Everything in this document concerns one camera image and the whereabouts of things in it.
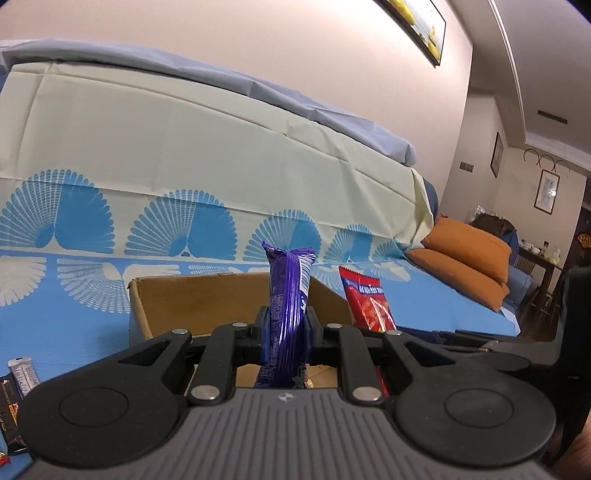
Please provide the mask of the red peanut snack packet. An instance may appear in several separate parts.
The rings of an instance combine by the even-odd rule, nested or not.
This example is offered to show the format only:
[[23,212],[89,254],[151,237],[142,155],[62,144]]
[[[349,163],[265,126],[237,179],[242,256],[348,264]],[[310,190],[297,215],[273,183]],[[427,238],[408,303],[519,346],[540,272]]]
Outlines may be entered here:
[[[346,293],[349,310],[353,315],[353,327],[363,332],[382,334],[396,329],[393,315],[379,279],[342,266],[339,267],[339,275],[341,275],[342,287],[344,287]],[[377,372],[381,379],[384,394],[389,397],[390,392],[383,373],[387,359],[386,350],[383,348],[383,360],[377,366]]]

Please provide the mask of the purple chocolate bar wrapper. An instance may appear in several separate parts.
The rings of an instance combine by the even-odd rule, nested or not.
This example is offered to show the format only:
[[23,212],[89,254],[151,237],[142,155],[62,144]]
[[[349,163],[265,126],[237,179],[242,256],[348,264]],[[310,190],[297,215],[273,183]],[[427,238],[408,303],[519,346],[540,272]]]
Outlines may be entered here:
[[263,365],[257,388],[297,389],[305,385],[308,327],[305,312],[315,250],[284,250],[263,243],[270,263],[269,322],[263,326]]

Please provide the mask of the cardboard box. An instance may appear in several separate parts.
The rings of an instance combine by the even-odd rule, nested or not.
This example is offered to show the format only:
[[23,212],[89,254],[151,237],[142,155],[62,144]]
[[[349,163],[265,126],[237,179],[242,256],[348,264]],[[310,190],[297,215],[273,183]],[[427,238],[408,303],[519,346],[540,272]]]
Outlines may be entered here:
[[[259,307],[269,305],[269,273],[223,273],[205,276],[159,276],[134,279],[130,295],[129,346],[175,328],[194,336],[211,334],[219,325],[253,323]],[[308,306],[321,324],[351,324],[346,298],[311,277]],[[314,388],[338,386],[338,373],[327,363],[308,366]],[[238,368],[238,387],[252,387],[259,367]]]

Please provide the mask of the wooden side table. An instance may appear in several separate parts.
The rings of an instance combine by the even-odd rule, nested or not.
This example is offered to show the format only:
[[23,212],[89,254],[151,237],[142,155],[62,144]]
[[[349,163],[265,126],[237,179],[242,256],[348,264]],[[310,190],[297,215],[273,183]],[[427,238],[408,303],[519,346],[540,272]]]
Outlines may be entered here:
[[519,246],[516,267],[525,273],[534,277],[534,274],[540,270],[543,272],[541,281],[533,296],[530,306],[533,308],[536,317],[539,317],[545,308],[548,300],[549,289],[552,279],[556,272],[561,272],[562,268],[549,260],[538,247],[528,247],[525,244]]

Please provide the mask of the lower orange cushion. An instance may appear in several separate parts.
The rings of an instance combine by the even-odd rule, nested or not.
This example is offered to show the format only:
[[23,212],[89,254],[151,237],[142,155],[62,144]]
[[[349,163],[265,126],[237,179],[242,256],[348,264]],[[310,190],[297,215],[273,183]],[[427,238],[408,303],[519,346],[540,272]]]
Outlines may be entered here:
[[430,249],[413,249],[407,257],[418,267],[473,301],[499,312],[509,293],[505,283],[443,253]]

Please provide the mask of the orange cushion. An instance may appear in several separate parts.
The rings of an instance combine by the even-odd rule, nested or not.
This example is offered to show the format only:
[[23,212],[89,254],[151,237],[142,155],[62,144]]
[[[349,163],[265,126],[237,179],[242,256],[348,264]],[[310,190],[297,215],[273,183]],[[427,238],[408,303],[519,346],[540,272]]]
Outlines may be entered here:
[[413,249],[407,257],[418,267],[473,301],[499,312],[509,293],[505,283],[443,253],[430,249]]
[[508,280],[511,249],[506,242],[484,230],[442,217],[422,240],[422,244],[499,283]]

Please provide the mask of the silver snack bar wrapper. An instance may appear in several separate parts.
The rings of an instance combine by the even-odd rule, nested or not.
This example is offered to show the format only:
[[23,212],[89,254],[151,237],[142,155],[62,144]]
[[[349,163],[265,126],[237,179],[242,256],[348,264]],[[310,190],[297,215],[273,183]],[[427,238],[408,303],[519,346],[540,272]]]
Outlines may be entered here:
[[22,397],[40,384],[32,359],[28,356],[11,359],[7,363]]

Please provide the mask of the blue fan-pattern sofa cover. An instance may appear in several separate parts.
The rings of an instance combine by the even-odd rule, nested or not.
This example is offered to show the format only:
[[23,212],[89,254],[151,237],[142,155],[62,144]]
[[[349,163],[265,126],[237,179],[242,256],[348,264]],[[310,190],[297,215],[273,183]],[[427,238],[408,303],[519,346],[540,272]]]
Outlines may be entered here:
[[437,192],[386,156],[290,111],[197,81],[58,61],[1,78],[1,359],[47,380],[141,338],[137,278],[263,273],[263,245],[311,247],[378,277],[394,320],[515,336],[402,254]]

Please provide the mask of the small framed picture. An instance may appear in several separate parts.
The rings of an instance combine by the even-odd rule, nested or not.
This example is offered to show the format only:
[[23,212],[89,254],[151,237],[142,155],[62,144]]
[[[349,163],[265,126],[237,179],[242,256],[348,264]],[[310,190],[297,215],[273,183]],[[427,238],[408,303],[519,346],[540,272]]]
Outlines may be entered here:
[[504,144],[502,136],[499,132],[496,133],[493,154],[491,157],[490,168],[495,178],[499,177],[502,159],[504,154]]

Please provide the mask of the dark brown chocolate bar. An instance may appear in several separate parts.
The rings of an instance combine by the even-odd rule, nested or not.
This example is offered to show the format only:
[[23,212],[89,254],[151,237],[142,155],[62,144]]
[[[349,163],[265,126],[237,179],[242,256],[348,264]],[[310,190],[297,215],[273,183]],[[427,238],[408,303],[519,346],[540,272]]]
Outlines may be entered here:
[[7,446],[7,453],[21,454],[27,451],[17,424],[21,394],[12,374],[2,376],[0,384],[1,433]]

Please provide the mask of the small red candy packet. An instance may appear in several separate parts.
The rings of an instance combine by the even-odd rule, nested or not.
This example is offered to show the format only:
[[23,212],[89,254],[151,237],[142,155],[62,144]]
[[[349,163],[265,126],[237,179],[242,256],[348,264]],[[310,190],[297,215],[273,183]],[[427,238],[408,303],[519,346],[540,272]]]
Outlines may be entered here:
[[2,450],[0,450],[0,466],[4,466],[6,464],[10,464],[11,460],[9,456]]

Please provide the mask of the framed yellow picture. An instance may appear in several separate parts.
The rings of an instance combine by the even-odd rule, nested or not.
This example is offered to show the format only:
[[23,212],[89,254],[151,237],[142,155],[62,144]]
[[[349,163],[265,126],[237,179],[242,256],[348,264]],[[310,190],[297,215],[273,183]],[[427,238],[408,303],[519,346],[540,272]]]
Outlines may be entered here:
[[432,0],[376,0],[424,53],[434,67],[441,65],[447,22]]

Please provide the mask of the light blue sheet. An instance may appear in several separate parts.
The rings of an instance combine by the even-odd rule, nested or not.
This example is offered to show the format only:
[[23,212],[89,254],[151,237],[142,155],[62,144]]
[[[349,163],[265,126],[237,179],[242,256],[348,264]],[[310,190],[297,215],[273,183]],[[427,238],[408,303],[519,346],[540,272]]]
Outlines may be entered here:
[[418,161],[415,147],[408,140],[378,123],[319,102],[297,90],[228,68],[132,45],[52,38],[1,43],[3,75],[17,64],[49,61],[122,67],[221,88],[317,122],[407,167],[415,166]]

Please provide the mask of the framed wall picture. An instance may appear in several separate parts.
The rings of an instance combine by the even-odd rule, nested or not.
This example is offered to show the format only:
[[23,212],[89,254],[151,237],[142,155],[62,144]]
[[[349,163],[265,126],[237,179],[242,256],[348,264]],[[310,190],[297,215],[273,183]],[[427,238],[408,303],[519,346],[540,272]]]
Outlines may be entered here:
[[553,213],[560,176],[554,172],[543,169],[541,172],[534,207],[549,215]]

